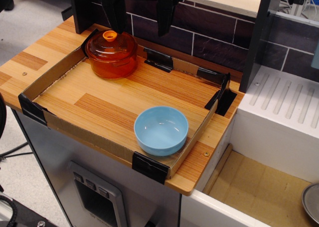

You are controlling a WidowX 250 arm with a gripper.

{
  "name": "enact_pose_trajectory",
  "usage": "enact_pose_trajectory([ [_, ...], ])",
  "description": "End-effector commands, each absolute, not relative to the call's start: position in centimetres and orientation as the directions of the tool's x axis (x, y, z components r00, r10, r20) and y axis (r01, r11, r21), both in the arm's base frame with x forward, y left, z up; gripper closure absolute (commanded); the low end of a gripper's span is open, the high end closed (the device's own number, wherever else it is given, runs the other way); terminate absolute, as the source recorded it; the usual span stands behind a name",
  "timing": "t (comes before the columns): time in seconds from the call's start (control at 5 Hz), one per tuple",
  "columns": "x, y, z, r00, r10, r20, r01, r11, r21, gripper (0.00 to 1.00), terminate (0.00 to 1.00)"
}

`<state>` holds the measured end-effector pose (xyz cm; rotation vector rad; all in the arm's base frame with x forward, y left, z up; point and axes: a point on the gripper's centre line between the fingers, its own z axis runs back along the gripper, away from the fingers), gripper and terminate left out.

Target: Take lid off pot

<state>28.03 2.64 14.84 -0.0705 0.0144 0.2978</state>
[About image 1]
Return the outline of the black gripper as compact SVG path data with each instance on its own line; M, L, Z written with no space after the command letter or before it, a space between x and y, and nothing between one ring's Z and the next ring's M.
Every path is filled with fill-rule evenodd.
M172 2L183 1L158 0L157 21L159 36L164 36L169 32L173 15ZM100 0L100 2L112 30L118 34L123 33L127 23L125 0Z

